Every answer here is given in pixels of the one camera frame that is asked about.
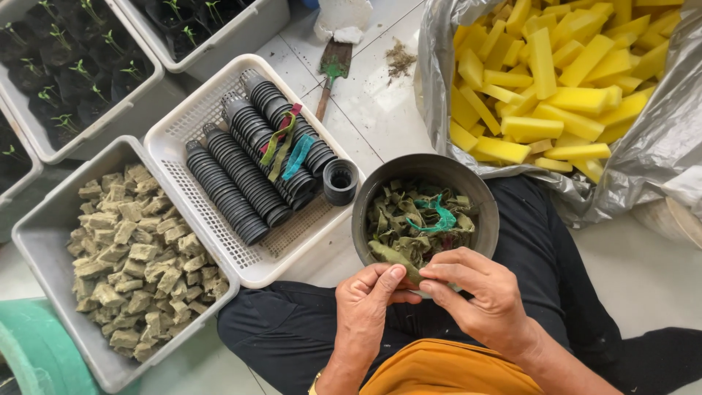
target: hand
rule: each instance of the hand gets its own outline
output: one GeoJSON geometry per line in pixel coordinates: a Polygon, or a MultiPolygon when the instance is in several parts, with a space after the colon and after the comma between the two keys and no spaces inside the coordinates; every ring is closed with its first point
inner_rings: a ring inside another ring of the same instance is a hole
{"type": "Polygon", "coordinates": [[[372,264],[336,288],[336,346],[368,364],[380,351],[385,327],[385,308],[392,303],[417,304],[422,297],[408,291],[417,289],[404,276],[407,270],[396,264],[372,264]]]}
{"type": "Polygon", "coordinates": [[[475,296],[466,300],[436,280],[424,280],[419,285],[473,339],[507,358],[531,352],[536,346],[535,321],[524,312],[517,277],[506,267],[461,247],[436,254],[419,273],[455,283],[475,296]]]}

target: silver plastic bag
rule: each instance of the silver plastic bag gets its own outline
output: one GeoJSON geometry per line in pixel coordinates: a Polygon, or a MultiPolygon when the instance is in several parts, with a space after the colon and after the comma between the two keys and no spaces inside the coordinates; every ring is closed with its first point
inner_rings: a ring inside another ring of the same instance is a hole
{"type": "Polygon", "coordinates": [[[491,167],[451,144],[449,108],[453,34],[500,0],[427,0],[419,33],[415,95],[430,140],[482,178],[525,173],[549,188],[565,223],[579,229],[611,219],[634,205],[661,199],[661,186],[688,167],[702,164],[702,0],[688,0],[670,38],[666,74],[629,132],[611,146],[612,156],[595,187],[531,164],[491,167]]]}

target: seedling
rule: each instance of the seedling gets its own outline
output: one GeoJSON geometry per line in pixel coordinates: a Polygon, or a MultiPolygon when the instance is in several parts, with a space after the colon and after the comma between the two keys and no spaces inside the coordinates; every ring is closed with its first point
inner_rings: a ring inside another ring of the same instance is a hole
{"type": "Polygon", "coordinates": [[[122,47],[117,45],[117,42],[115,42],[112,38],[112,30],[107,32],[107,34],[103,34],[102,36],[105,38],[105,42],[108,43],[112,47],[112,49],[114,49],[115,52],[117,52],[117,55],[122,56],[126,53],[125,50],[123,50],[122,47]]]}
{"type": "Polygon", "coordinates": [[[91,0],[81,0],[81,7],[90,15],[90,17],[100,26],[107,23],[106,21],[100,19],[95,10],[93,10],[93,2],[91,0]]]}
{"type": "Polygon", "coordinates": [[[210,16],[212,17],[212,20],[214,20],[216,23],[217,19],[219,19],[220,25],[224,25],[224,21],[222,20],[222,17],[219,15],[219,11],[217,11],[217,7],[215,6],[215,4],[217,4],[219,2],[220,2],[220,0],[212,1],[212,2],[205,1],[205,5],[207,6],[207,9],[210,10],[210,16]],[[212,10],[215,11],[214,14],[217,14],[217,18],[215,18],[215,15],[212,13],[212,10]]]}
{"type": "Polygon", "coordinates": [[[44,90],[39,92],[37,95],[39,96],[39,98],[41,100],[46,101],[52,107],[58,108],[58,100],[60,100],[60,99],[59,99],[59,95],[57,95],[56,92],[54,92],[53,85],[45,86],[44,90]],[[53,95],[56,96],[57,98],[54,99],[53,97],[51,97],[51,93],[49,93],[49,92],[53,93],[53,95]]]}
{"type": "Polygon", "coordinates": [[[180,17],[180,13],[178,12],[178,10],[180,9],[180,7],[178,7],[178,5],[176,4],[177,2],[178,2],[178,0],[164,1],[164,3],[168,4],[169,6],[171,6],[171,9],[172,9],[173,12],[175,13],[175,16],[178,17],[178,20],[183,20],[183,19],[180,17]]]}
{"type": "Polygon", "coordinates": [[[14,145],[10,145],[10,149],[7,151],[3,151],[2,155],[7,155],[15,160],[19,160],[20,162],[29,162],[28,158],[26,158],[24,155],[20,154],[15,150],[14,145]]]}
{"type": "Polygon", "coordinates": [[[44,9],[46,10],[46,12],[47,12],[49,15],[51,15],[51,17],[52,17],[55,21],[58,22],[58,16],[56,16],[56,14],[54,14],[53,11],[51,10],[51,6],[52,6],[53,4],[49,3],[48,0],[40,1],[39,4],[41,4],[41,5],[44,7],[44,9]]]}
{"type": "Polygon", "coordinates": [[[19,34],[12,28],[12,23],[7,22],[7,25],[5,25],[5,28],[2,29],[5,33],[9,34],[10,37],[12,37],[12,40],[16,42],[17,44],[21,46],[26,46],[27,42],[20,37],[19,34]]]}
{"type": "Polygon", "coordinates": [[[94,79],[93,76],[90,75],[90,73],[88,72],[88,70],[86,70],[86,69],[83,67],[83,59],[78,60],[78,61],[76,62],[76,67],[69,67],[69,69],[75,70],[75,71],[81,73],[81,75],[82,75],[83,77],[85,77],[88,81],[93,81],[93,79],[94,79]]]}
{"type": "Polygon", "coordinates": [[[107,104],[110,104],[110,102],[107,101],[107,99],[102,95],[102,93],[100,93],[100,89],[98,89],[98,86],[95,84],[93,84],[93,92],[97,93],[98,96],[102,99],[102,101],[104,101],[107,104]]]}
{"type": "Polygon", "coordinates": [[[129,62],[129,65],[131,65],[129,69],[122,69],[120,71],[129,73],[132,76],[132,78],[136,79],[139,82],[143,81],[144,75],[141,74],[141,71],[139,71],[139,69],[136,68],[136,66],[134,65],[134,60],[129,62]]]}
{"type": "Polygon", "coordinates": [[[192,42],[192,45],[193,45],[193,46],[197,46],[197,44],[195,43],[195,39],[192,38],[192,37],[195,35],[195,33],[192,32],[192,29],[190,29],[190,26],[184,27],[184,28],[183,28],[183,33],[185,33],[185,35],[187,36],[187,38],[190,39],[190,42],[192,42]]]}
{"type": "Polygon", "coordinates": [[[53,23],[51,24],[51,29],[53,29],[53,32],[50,32],[52,36],[56,37],[58,42],[61,43],[63,48],[66,48],[67,50],[71,51],[71,44],[68,44],[68,41],[66,41],[66,38],[63,37],[63,34],[66,33],[66,31],[61,31],[61,29],[58,28],[58,26],[54,25],[53,23]]]}
{"type": "Polygon", "coordinates": [[[73,121],[71,121],[72,116],[73,114],[63,114],[51,119],[59,121],[59,124],[56,124],[54,126],[63,128],[71,134],[80,134],[81,132],[78,130],[78,126],[76,126],[76,124],[74,124],[73,121]]]}
{"type": "Polygon", "coordinates": [[[32,63],[32,60],[34,60],[34,58],[22,58],[20,60],[26,63],[25,67],[28,68],[29,71],[33,72],[34,75],[36,75],[37,77],[41,77],[42,75],[44,75],[41,72],[41,70],[37,66],[35,66],[34,63],[32,63]]]}

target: green bucket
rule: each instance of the green bucket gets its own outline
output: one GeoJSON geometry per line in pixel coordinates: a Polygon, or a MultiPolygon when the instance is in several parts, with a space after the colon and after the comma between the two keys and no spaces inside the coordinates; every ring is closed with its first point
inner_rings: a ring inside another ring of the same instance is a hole
{"type": "Polygon", "coordinates": [[[22,395],[104,394],[46,299],[0,302],[0,354],[22,395]]]}

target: fingernail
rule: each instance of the fingernail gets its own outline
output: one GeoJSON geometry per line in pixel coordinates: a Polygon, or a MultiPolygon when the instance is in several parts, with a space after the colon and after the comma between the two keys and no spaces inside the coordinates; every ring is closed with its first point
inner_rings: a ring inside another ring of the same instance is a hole
{"type": "Polygon", "coordinates": [[[404,277],[404,273],[402,273],[401,268],[391,268],[390,275],[392,275],[392,277],[395,277],[396,280],[401,280],[404,277]]]}

